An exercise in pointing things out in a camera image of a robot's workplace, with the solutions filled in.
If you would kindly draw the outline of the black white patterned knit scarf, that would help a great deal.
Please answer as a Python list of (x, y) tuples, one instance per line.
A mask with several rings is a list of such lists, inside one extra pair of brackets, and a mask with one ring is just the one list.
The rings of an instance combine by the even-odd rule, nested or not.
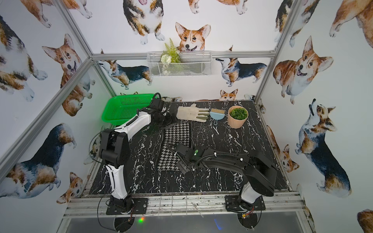
[(163, 130), (163, 141), (157, 160), (157, 169), (159, 171), (171, 170), (177, 171), (180, 158), (167, 147), (167, 144), (177, 145), (179, 143), (189, 147), (191, 145), (190, 123), (177, 123)]

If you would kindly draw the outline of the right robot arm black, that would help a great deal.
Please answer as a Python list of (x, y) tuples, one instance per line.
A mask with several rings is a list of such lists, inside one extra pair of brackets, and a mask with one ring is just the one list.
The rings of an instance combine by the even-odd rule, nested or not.
[(240, 199), (253, 204), (260, 196), (275, 194), (277, 168), (262, 152), (228, 153), (207, 147), (188, 148), (179, 144), (166, 147), (179, 158), (178, 167), (183, 173), (200, 168), (217, 168), (241, 174), (247, 183), (241, 189)]

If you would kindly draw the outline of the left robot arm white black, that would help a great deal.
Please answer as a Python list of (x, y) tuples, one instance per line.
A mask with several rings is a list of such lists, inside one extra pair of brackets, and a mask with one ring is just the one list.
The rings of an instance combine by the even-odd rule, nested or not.
[(131, 156), (130, 140), (150, 124), (169, 126), (176, 122), (175, 114), (145, 107), (128, 122), (112, 130), (102, 132), (99, 157), (109, 172), (111, 183), (110, 202), (125, 212), (132, 210), (130, 186), (124, 175), (125, 165)]

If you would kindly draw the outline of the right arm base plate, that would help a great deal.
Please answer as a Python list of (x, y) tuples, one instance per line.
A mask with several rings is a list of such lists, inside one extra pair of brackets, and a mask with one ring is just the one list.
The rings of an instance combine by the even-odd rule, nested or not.
[(236, 214), (245, 214), (250, 211), (264, 211), (266, 210), (263, 196), (258, 197), (254, 203), (248, 203), (236, 195), (227, 195), (224, 197), (225, 208), (228, 212)]

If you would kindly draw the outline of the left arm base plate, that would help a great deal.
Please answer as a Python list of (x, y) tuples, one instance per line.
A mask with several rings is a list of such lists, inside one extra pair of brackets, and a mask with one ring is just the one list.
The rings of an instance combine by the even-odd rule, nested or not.
[(147, 211), (148, 198), (132, 198), (128, 196), (126, 199), (116, 199), (110, 197), (107, 215), (126, 215), (135, 214), (143, 215)]

